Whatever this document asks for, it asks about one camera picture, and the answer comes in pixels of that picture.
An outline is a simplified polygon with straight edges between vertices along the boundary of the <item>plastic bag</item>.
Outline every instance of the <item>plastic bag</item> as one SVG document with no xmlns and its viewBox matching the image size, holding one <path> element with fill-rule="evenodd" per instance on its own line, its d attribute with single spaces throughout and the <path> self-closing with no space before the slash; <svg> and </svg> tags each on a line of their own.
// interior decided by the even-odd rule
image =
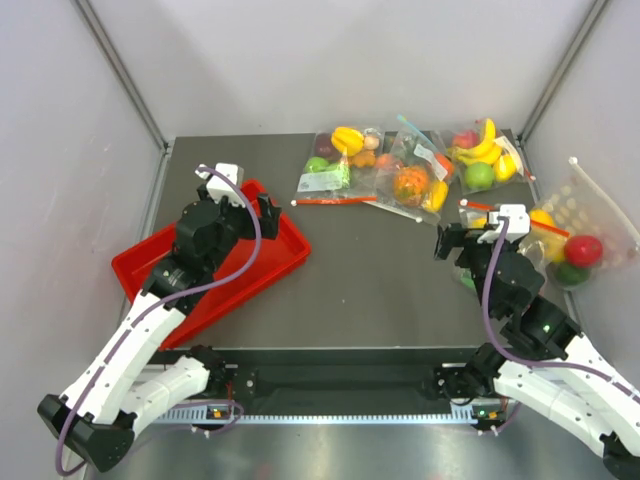
<svg viewBox="0 0 640 480">
<path fill-rule="evenodd" d="M 620 208 L 569 159 L 570 178 L 538 202 L 570 237 L 549 265 L 549 277 L 560 288 L 574 290 L 599 272 L 616 270 L 640 258 L 640 233 Z"/>
<path fill-rule="evenodd" d="M 437 224 L 455 167 L 437 145 L 401 115 L 402 127 L 389 153 L 376 163 L 377 201 L 368 202 L 417 222 Z"/>
<path fill-rule="evenodd" d="M 518 150 L 490 118 L 466 130 L 438 131 L 437 135 L 459 169 L 464 195 L 534 180 Z"/>
<path fill-rule="evenodd" d="M 292 205 L 373 201 L 374 166 L 384 132 L 377 127 L 336 127 L 318 133 Z"/>
</svg>

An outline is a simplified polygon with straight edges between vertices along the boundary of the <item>green fruit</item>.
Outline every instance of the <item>green fruit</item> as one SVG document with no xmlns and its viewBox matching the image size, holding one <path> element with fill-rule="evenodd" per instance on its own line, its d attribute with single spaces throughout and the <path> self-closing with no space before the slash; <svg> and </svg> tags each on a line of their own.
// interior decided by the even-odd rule
<svg viewBox="0 0 640 480">
<path fill-rule="evenodd" d="M 329 166 L 329 161 L 322 157 L 311 157 L 304 166 L 305 173 L 324 172 Z"/>
<path fill-rule="evenodd" d="M 564 287 L 580 285 L 589 280 L 591 275 L 590 269 L 576 267 L 567 262 L 557 264 L 553 273 L 556 281 Z"/>
<path fill-rule="evenodd" d="M 349 186 L 349 182 L 351 180 L 351 173 L 349 171 L 349 166 L 346 163 L 332 163 L 327 168 L 324 169 L 325 172 L 334 172 L 341 171 L 342 172 L 342 185 L 344 188 Z"/>
<path fill-rule="evenodd" d="M 469 165 L 464 172 L 464 181 L 473 190 L 486 190 L 491 188 L 495 173 L 493 168 L 484 162 L 476 162 Z"/>
</svg>

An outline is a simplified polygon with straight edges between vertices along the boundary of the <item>gray table surface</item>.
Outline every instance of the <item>gray table surface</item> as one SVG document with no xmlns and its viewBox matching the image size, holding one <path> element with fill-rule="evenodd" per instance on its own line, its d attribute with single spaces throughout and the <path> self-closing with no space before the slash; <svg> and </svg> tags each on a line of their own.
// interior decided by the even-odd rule
<svg viewBox="0 0 640 480">
<path fill-rule="evenodd" d="M 454 280 L 453 255 L 435 261 L 435 227 L 366 205 L 292 207 L 313 135 L 176 140 L 155 230 L 196 197 L 201 163 L 237 163 L 258 179 L 312 245 L 307 262 L 188 344 L 217 347 L 468 347 L 486 341 L 474 294 Z M 442 222 L 458 221 L 452 185 Z M 481 203 L 533 205 L 529 185 L 474 194 Z M 564 308 L 553 287 L 548 298 Z"/>
</svg>

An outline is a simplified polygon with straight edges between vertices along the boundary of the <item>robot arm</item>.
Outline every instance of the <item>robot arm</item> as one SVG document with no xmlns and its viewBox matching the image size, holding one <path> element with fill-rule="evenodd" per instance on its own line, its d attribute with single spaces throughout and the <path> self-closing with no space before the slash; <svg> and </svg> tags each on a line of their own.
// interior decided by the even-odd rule
<svg viewBox="0 0 640 480">
<path fill-rule="evenodd" d="M 198 189 L 200 200 L 183 210 L 171 252 L 153 268 L 116 333 L 62 395 L 47 395 L 38 406 L 53 435 L 65 437 L 64 445 L 101 472 L 122 460 L 140 432 L 177 403 L 203 392 L 226 397 L 226 366 L 205 347 L 192 348 L 170 369 L 132 388 L 238 240 L 255 238 L 250 214 L 229 185 L 242 181 L 242 170 L 218 164 L 216 171 L 228 181 L 201 174 L 207 183 Z M 258 204 L 261 237 L 273 239 L 281 210 L 266 196 L 259 196 Z M 202 288 L 183 295 L 194 287 Z"/>
<path fill-rule="evenodd" d="M 501 334 L 525 364 L 485 344 L 465 366 L 463 381 L 479 396 L 513 398 L 560 425 L 602 457 L 616 478 L 640 478 L 640 396 L 580 327 L 538 294 L 544 277 L 518 253 L 519 242 L 529 231 L 524 207 L 501 205 L 487 214 L 483 228 L 460 224 L 440 228 L 436 258 L 446 258 L 453 248 L 461 247 L 455 264 L 470 269 L 481 300 L 493 242 L 504 227 L 502 217 L 509 218 L 509 225 L 491 279 L 488 310 L 493 318 L 507 318 Z"/>
</svg>

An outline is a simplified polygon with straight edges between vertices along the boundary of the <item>white label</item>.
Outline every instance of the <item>white label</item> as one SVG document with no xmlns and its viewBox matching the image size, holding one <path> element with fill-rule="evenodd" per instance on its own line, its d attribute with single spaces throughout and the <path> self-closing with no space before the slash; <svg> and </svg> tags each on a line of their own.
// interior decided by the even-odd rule
<svg viewBox="0 0 640 480">
<path fill-rule="evenodd" d="M 522 159 L 520 158 L 520 154 L 518 153 L 518 150 L 516 149 L 516 147 L 514 147 L 513 144 L 509 141 L 509 139 L 504 135 L 496 138 L 495 142 L 498 145 L 500 145 L 502 148 L 507 150 L 507 152 L 509 152 L 509 155 L 511 155 L 511 158 L 516 163 L 516 168 L 518 170 L 518 173 L 524 176 L 524 165 L 522 164 Z"/>
<path fill-rule="evenodd" d="M 438 180 L 442 181 L 445 179 L 447 175 L 449 175 L 449 172 L 447 171 L 447 169 L 440 164 L 436 156 L 428 148 L 425 148 L 422 145 L 418 144 L 416 145 L 416 148 L 413 150 L 413 154 L 416 157 L 424 158 L 427 162 L 431 164 L 431 167 L 433 168 L 433 171 L 436 173 L 436 177 L 438 177 Z"/>
<path fill-rule="evenodd" d="M 321 192 L 323 190 L 340 190 L 346 185 L 344 171 L 339 168 L 331 172 L 305 173 L 300 176 L 298 192 Z"/>
</svg>

